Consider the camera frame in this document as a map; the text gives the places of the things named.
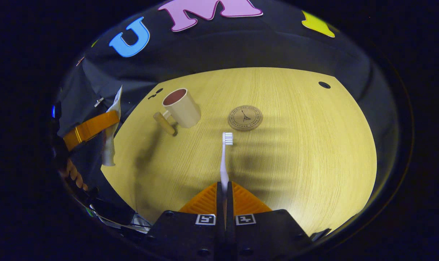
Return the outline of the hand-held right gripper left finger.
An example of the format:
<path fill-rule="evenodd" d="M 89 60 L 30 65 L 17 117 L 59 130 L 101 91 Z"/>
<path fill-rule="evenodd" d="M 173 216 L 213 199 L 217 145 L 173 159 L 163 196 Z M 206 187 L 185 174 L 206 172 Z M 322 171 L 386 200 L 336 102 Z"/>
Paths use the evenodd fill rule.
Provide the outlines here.
<path fill-rule="evenodd" d="M 145 236 L 145 248 L 168 261 L 214 261 L 224 243 L 223 198 L 217 182 L 194 197 L 195 203 L 207 202 L 209 213 L 163 212 Z"/>

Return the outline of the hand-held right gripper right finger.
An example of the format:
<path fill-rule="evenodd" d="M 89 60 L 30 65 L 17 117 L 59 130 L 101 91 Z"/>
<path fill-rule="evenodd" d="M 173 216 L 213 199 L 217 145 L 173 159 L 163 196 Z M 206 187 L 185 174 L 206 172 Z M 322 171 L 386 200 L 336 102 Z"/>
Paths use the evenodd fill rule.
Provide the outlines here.
<path fill-rule="evenodd" d="M 256 212 L 263 204 L 235 182 L 228 183 L 225 243 L 235 261 L 289 261 L 312 240 L 285 209 Z"/>

